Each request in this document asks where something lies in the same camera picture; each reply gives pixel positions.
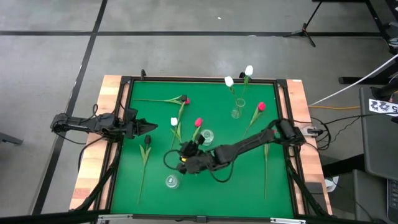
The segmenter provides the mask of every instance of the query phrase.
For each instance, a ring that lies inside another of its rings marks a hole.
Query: white label
[[[369,111],[375,113],[398,113],[398,105],[381,100],[369,99]],[[398,116],[398,114],[387,114],[390,116]]]

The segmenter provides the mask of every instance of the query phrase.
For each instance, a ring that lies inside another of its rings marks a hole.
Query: gray floor
[[[376,2],[382,18],[386,7]],[[0,2],[0,30],[92,30],[100,0]],[[100,30],[297,30],[316,4],[283,1],[109,1]],[[311,31],[375,32],[364,4],[324,3]],[[0,144],[0,217],[29,213],[55,135],[53,116],[65,110],[89,37],[0,36],[0,131],[24,139]],[[89,116],[103,75],[223,77],[254,66],[254,78],[302,79],[312,103],[343,88],[340,76],[363,77],[392,57],[378,38],[317,37],[97,37],[78,96],[75,116]],[[358,87],[323,105],[358,106]],[[311,110],[329,121],[359,111]],[[333,135],[347,122],[331,126]],[[344,159],[362,152],[361,125],[348,128],[322,155]],[[84,142],[86,135],[68,133]],[[67,211],[80,146],[64,144],[44,212]]]

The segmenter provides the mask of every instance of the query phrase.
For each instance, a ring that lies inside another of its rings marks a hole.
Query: glass vase
[[[234,119],[238,119],[242,116],[243,107],[246,104],[243,98],[237,98],[235,100],[235,107],[231,112],[231,116]]]

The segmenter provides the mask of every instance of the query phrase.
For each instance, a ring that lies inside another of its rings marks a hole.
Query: glass
[[[166,186],[170,189],[176,189],[180,185],[178,178],[175,175],[169,175],[166,178]]]
[[[235,100],[235,108],[231,112],[232,118],[238,119],[242,116],[242,110],[245,104],[246,102],[242,98],[238,98]]]
[[[214,134],[209,129],[203,130],[200,134],[205,138],[204,146],[209,146],[213,142]]]

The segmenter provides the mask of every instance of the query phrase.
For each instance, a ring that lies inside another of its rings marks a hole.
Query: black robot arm
[[[278,130],[280,135],[279,138],[274,134],[274,130],[272,129],[274,126]],[[286,146],[301,146],[305,143],[305,138],[300,129],[293,127],[289,120],[278,119],[272,121],[267,128],[260,133],[248,137],[236,144],[221,145],[209,151],[202,151],[199,150],[198,147],[203,144],[203,142],[203,136],[199,135],[195,141],[183,143],[181,150],[178,151],[181,163],[179,163],[175,169],[182,174],[186,172],[195,174],[207,169],[212,172],[227,167],[238,155],[263,144],[274,142]],[[168,153],[166,153],[164,157],[164,162],[167,167],[170,167],[166,164],[165,160],[167,154]]]
[[[137,110],[126,108],[126,121],[121,121],[113,113],[104,113],[90,118],[69,117],[65,113],[56,115],[51,123],[55,133],[69,130],[96,133],[109,141],[120,141],[124,136],[133,139],[157,128],[157,124],[145,119],[136,119]]]

